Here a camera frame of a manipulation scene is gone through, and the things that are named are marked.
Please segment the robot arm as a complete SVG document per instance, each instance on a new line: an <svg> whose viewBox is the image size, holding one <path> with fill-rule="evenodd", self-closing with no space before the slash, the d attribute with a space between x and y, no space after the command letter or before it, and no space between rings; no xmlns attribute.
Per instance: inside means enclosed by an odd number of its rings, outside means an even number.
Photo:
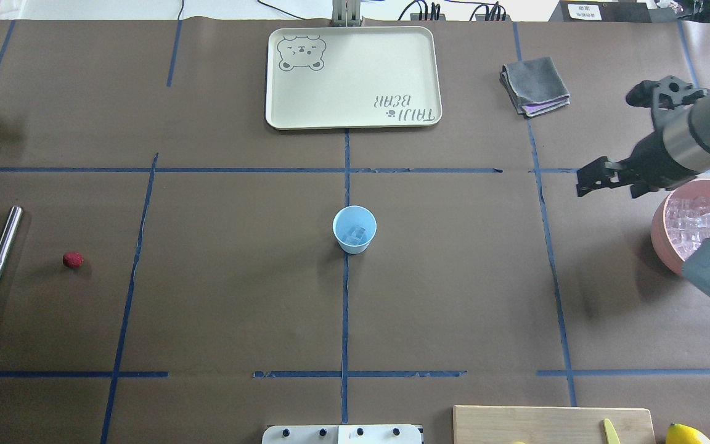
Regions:
<svg viewBox="0 0 710 444"><path fill-rule="evenodd" d="M614 162L604 155L578 169L578 197L628 186L637 199L660 189L673 191L710 170L710 88L666 76L635 84L625 100L650 110L653 132L626 159ZM681 273L710 297L710 238L683 262Z"/></svg>

